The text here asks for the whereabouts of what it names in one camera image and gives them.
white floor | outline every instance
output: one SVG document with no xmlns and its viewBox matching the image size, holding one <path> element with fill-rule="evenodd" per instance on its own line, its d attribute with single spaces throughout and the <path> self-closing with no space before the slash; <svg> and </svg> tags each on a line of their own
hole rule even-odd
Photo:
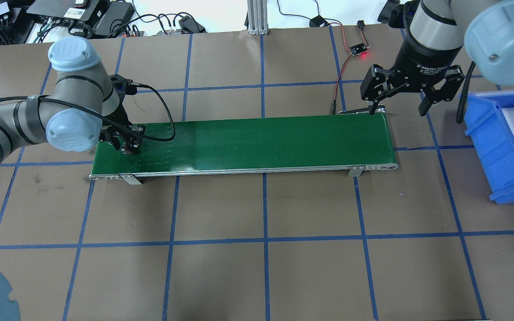
<svg viewBox="0 0 514 321">
<path fill-rule="evenodd" d="M 317 15 L 314 0 L 279 0 L 284 13 L 300 14 L 312 18 Z M 345 25 L 355 25 L 364 20 L 366 24 L 378 24 L 377 17 L 386 0 L 318 0 L 320 15 L 325 18 L 340 20 Z M 188 12 L 211 33 L 239 31 L 245 29 L 247 2 L 245 0 L 189 0 L 189 1 L 150 1 L 134 0 L 140 14 L 160 14 Z M 304 18 L 281 16 L 277 0 L 267 0 L 269 28 L 308 27 Z M 146 24 L 140 20 L 135 23 L 145 35 L 155 35 L 160 26 L 157 22 Z M 45 42 L 53 42 L 67 37 L 66 28 L 55 28 L 49 33 Z M 30 41 L 35 35 L 31 33 Z"/>
</svg>

robotic arm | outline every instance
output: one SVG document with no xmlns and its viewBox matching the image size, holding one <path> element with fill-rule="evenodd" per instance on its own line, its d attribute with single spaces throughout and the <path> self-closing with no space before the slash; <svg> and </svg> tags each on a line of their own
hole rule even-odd
<svg viewBox="0 0 514 321">
<path fill-rule="evenodd" d="M 54 43 L 49 60 L 58 72 L 53 95 L 0 105 L 0 164 L 17 148 L 47 141 L 65 151 L 83 152 L 101 140 L 125 154 L 137 152 L 145 127 L 128 120 L 121 102 L 126 93 L 135 94 L 140 84 L 118 75 L 108 76 L 100 56 L 84 38 Z M 71 108 L 76 105 L 131 130 L 124 132 L 103 124 L 100 118 Z"/>
<path fill-rule="evenodd" d="M 384 19 L 405 28 L 406 36 L 393 67 L 372 65 L 361 84 L 370 114 L 397 93 L 423 93 L 421 116 L 433 104 L 453 100 L 465 76 L 451 63 L 464 43 L 486 79 L 514 85 L 514 0 L 388 1 Z"/>
</svg>

power supply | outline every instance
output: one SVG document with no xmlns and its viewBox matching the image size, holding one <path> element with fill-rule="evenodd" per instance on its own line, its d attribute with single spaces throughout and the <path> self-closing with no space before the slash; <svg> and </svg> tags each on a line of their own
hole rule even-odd
<svg viewBox="0 0 514 321">
<path fill-rule="evenodd" d="M 85 8 L 75 8 L 75 0 L 35 0 L 27 13 L 32 14 L 35 21 L 44 24 L 48 18 L 62 20 L 60 26 L 68 27 L 76 21 L 75 29 L 84 25 L 94 26 L 106 12 L 109 0 L 88 0 Z"/>
</svg>

electronic device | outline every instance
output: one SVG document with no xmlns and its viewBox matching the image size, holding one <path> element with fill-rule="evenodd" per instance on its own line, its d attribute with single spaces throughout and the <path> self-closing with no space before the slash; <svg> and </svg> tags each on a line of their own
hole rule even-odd
<svg viewBox="0 0 514 321">
<path fill-rule="evenodd" d="M 134 6 L 128 2 L 110 2 L 108 10 L 94 26 L 94 38 L 107 38 L 117 25 L 126 24 L 134 14 Z"/>
<path fill-rule="evenodd" d="M 62 20 L 60 26 L 73 25 L 81 29 L 84 25 L 94 26 L 108 8 L 109 0 L 87 0 L 85 8 L 76 8 L 77 0 L 35 0 L 27 13 L 35 16 L 35 21 L 44 24 L 49 18 Z"/>
<path fill-rule="evenodd" d="M 372 65 L 366 73 L 361 97 L 371 104 L 370 114 L 398 93 L 423 93 L 421 116 L 433 104 L 453 100 L 466 76 L 451 63 L 464 43 L 483 77 L 514 86 L 514 0 L 389 0 L 379 21 L 404 28 L 406 36 L 390 69 Z"/>
<path fill-rule="evenodd" d="M 371 66 L 361 84 L 364 100 L 377 106 L 380 100 L 397 93 L 423 93 L 426 98 L 420 105 L 422 114 L 440 98 L 451 100 L 463 81 L 463 73 L 461 67 L 450 65 L 464 42 L 486 79 L 514 85 L 514 0 L 408 3 L 412 7 L 408 5 L 401 13 L 406 40 L 390 70 Z M 202 28 L 194 24 L 190 31 Z M 54 95 L 0 98 L 0 102 L 23 100 L 0 105 L 0 164 L 15 149 L 43 142 L 82 152 L 104 140 L 123 154 L 135 154 L 142 138 L 169 142 L 175 137 L 174 126 L 169 138 L 145 136 L 145 128 L 133 126 L 120 103 L 123 96 L 135 94 L 137 87 L 157 91 L 118 75 L 108 76 L 87 39 L 68 37 L 55 42 L 49 59 L 59 72 Z M 434 89 L 444 79 L 445 84 Z M 173 124 L 165 103 L 164 106 Z"/>
</svg>

metal bracket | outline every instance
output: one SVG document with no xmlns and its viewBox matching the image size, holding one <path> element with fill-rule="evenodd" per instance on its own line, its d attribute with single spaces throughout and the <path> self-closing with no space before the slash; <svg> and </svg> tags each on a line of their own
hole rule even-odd
<svg viewBox="0 0 514 321">
<path fill-rule="evenodd" d="M 120 175 L 120 178 L 122 178 L 129 185 L 142 185 L 142 183 L 131 173 L 122 174 Z"/>
<path fill-rule="evenodd" d="M 247 0 L 247 21 L 249 35 L 269 34 L 266 0 Z"/>
<path fill-rule="evenodd" d="M 366 166 L 353 166 L 348 173 L 348 177 L 359 177 L 365 168 Z"/>
</svg>

